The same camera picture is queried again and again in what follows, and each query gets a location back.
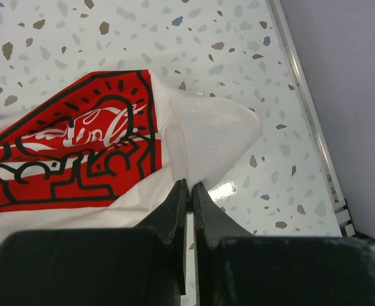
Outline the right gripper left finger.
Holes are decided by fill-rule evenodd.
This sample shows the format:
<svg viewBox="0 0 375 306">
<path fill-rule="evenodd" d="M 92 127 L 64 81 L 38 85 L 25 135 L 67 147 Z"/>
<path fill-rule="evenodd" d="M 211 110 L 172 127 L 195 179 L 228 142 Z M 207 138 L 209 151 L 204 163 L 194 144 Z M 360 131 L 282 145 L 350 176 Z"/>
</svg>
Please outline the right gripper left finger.
<svg viewBox="0 0 375 306">
<path fill-rule="evenodd" d="M 0 245 L 0 305 L 179 305 L 188 187 L 132 228 L 19 231 Z"/>
</svg>

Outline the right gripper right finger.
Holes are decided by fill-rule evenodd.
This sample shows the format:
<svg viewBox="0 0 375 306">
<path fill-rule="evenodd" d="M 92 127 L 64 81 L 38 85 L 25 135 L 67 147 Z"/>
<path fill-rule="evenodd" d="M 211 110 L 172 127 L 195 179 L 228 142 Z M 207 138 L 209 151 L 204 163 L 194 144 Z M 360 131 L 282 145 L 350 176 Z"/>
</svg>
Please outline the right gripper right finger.
<svg viewBox="0 0 375 306">
<path fill-rule="evenodd" d="M 257 237 L 192 190 L 201 305 L 375 305 L 375 256 L 356 239 Z"/>
</svg>

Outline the white printed t-shirt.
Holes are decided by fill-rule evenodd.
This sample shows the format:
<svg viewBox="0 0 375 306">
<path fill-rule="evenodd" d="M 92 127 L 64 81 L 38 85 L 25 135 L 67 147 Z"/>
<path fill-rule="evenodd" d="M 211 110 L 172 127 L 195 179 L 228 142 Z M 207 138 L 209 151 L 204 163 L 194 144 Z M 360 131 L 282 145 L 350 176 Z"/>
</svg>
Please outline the white printed t-shirt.
<svg viewBox="0 0 375 306">
<path fill-rule="evenodd" d="M 89 73 L 0 119 L 0 243 L 23 230 L 134 226 L 179 179 L 216 186 L 262 133 L 254 110 L 151 71 Z"/>
</svg>

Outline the aluminium table frame rail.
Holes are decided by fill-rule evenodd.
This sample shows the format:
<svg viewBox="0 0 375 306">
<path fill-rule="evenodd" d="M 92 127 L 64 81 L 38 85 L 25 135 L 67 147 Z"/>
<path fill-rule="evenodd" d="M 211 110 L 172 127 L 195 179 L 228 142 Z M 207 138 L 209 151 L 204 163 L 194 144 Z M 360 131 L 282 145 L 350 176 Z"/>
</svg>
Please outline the aluminium table frame rail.
<svg viewBox="0 0 375 306">
<path fill-rule="evenodd" d="M 375 239 L 375 1 L 270 1 L 339 201 Z"/>
</svg>

